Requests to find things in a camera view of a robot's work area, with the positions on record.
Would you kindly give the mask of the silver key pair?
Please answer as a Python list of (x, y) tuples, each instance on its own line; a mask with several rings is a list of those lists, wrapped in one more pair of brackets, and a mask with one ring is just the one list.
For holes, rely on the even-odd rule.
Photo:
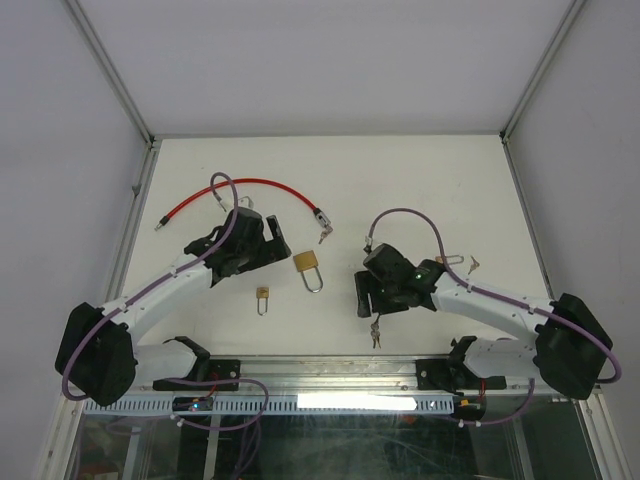
[(321, 245), (332, 232), (333, 228), (331, 226), (326, 226), (320, 234), (318, 244)]

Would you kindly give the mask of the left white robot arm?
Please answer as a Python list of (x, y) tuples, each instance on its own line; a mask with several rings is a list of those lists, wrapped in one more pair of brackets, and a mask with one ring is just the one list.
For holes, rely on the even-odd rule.
[(215, 370), (204, 347), (186, 336), (155, 345), (142, 344), (142, 338), (195, 295), (290, 255), (276, 216), (233, 210), (153, 282), (101, 306), (82, 303), (71, 311), (54, 363), (63, 387), (77, 387), (77, 399), (100, 406), (144, 384), (159, 390), (201, 387)]

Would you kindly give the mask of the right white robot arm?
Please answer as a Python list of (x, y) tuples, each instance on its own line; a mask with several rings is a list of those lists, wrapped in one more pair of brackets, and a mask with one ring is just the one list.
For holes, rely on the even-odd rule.
[(503, 339), (466, 335), (444, 359), (420, 370), (436, 389), (458, 394), (481, 386), (503, 389), (509, 377), (541, 381), (571, 399), (587, 399), (613, 342), (583, 300), (520, 297), (459, 280), (444, 264), (412, 264), (381, 244), (369, 250), (354, 275), (361, 318), (424, 308), (470, 318), (505, 333)]

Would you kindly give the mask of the red cable lock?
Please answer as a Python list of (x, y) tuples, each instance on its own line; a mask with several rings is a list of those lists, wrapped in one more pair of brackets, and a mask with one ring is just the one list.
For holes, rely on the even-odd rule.
[(259, 211), (260, 213), (265, 213), (267, 207), (275, 206), (276, 200), (283, 200), (284, 195), (288, 194), (290, 197), (295, 197), (299, 202), (307, 207), (307, 209), (313, 214), (315, 221), (319, 224), (321, 232), (326, 226), (331, 226), (333, 228), (332, 223), (325, 212), (298, 190), (277, 181), (246, 177), (223, 180), (221, 182), (214, 183), (213, 186), (207, 186), (206, 188), (198, 190), (168, 211), (158, 221), (154, 230), (158, 231), (165, 227), (178, 213), (201, 197), (207, 196), (213, 198), (218, 207), (220, 207), (219, 202), (224, 197), (232, 197), (234, 200), (234, 195), (231, 191), (232, 186), (238, 188), (238, 199), (243, 196), (249, 196), (255, 203), (254, 210)]

